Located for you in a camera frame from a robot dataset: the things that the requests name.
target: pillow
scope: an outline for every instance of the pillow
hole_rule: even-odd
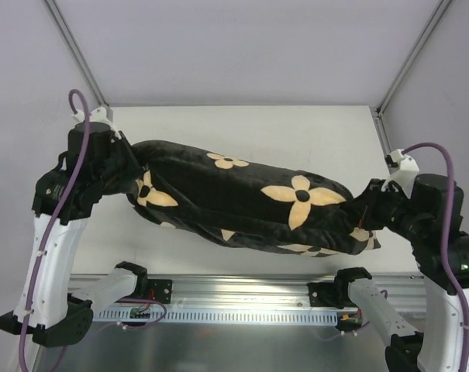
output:
[[[338,182],[167,141],[133,145],[146,168],[127,198],[145,219],[228,247],[327,257],[380,247]]]

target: gray floor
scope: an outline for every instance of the gray floor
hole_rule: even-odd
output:
[[[158,324],[144,331],[112,327],[67,351],[58,372],[382,372],[384,346],[372,328],[323,343],[335,329],[292,325]],[[59,350],[43,350],[35,372],[49,370]]]

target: metal frame edge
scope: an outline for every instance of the metal frame edge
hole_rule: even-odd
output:
[[[62,39],[64,39],[64,42],[67,48],[69,49],[69,52],[71,53],[72,57],[74,58],[74,61],[78,66],[81,75],[86,80],[86,83],[88,84],[91,93],[95,96],[99,105],[108,106],[105,100],[105,96],[103,95],[102,90],[98,86],[98,83],[95,80],[95,76],[91,72],[91,69],[89,68],[88,63],[86,62],[86,59],[84,58],[84,55],[81,52],[81,49],[79,48],[78,43],[76,42],[74,35],[72,34],[71,29],[67,24],[67,21],[62,15],[57,1],[43,0],[43,3],[45,4],[48,12],[50,13],[50,17],[55,22],[55,25],[57,26],[60,35],[62,36]]]
[[[408,56],[406,57],[405,62],[403,62],[403,65],[400,67],[398,73],[395,76],[395,79],[391,83],[391,86],[389,87],[384,98],[382,99],[381,104],[378,108],[379,117],[383,116],[385,110],[388,108],[392,99],[395,97],[396,92],[405,80],[406,75],[412,69],[413,64],[415,63],[421,52],[424,50],[434,30],[440,24],[441,19],[444,17],[446,11],[452,3],[453,0],[440,0],[440,2],[437,4],[437,7],[434,9],[433,14],[427,21],[427,24],[424,26],[422,32],[415,41],[415,44],[413,44],[413,47],[410,50]]]
[[[384,119],[379,115],[376,108],[371,108],[372,120],[374,120],[375,131],[381,144],[382,153],[388,155],[392,151],[391,141],[389,140],[386,128],[384,125]]]
[[[104,275],[73,274],[69,291],[83,288]],[[329,275],[149,275],[173,281],[171,308],[315,310],[307,283],[333,281]],[[388,300],[400,313],[425,314],[426,291],[421,273],[373,274],[374,283],[389,292]]]

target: black bracket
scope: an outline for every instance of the black bracket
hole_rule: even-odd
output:
[[[392,335],[385,357],[389,372],[420,372],[417,358],[422,349],[423,333],[400,337]]]
[[[151,292],[151,298],[164,305],[171,303],[172,281],[168,279],[148,279],[148,288]]]
[[[348,285],[357,279],[372,279],[363,267],[352,267],[337,272],[334,282],[308,283],[310,306],[333,308],[356,307],[348,297]]]
[[[84,338],[93,320],[91,301],[69,298],[67,305],[67,315],[56,325],[47,329],[28,327],[27,333],[33,335],[33,342],[45,347],[59,347],[74,345]],[[22,323],[13,312],[0,317],[1,330],[18,335],[21,328]]]
[[[136,288],[130,295],[131,298],[146,298],[148,287],[148,271],[145,267],[132,262],[123,261],[116,265],[116,269],[125,269],[137,276]]]

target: white wall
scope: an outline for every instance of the white wall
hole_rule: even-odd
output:
[[[110,105],[378,105],[439,0],[59,0]]]
[[[465,190],[469,232],[469,0],[456,0],[386,111],[393,147],[422,141],[447,147],[458,184]],[[417,150],[423,172],[445,174],[435,150]]]
[[[71,88],[91,98],[43,2],[0,1],[0,315],[25,280],[34,184],[67,148]],[[16,339],[0,332],[0,371]]]
[[[365,106],[230,106],[115,108],[131,143],[170,140],[251,162],[313,171],[359,195],[387,177],[370,110]],[[190,232],[159,227],[135,213],[123,195],[95,206],[78,247],[74,272],[109,272],[131,260],[160,274],[333,274],[416,270],[409,244],[379,232],[383,248],[325,259],[217,246]]]

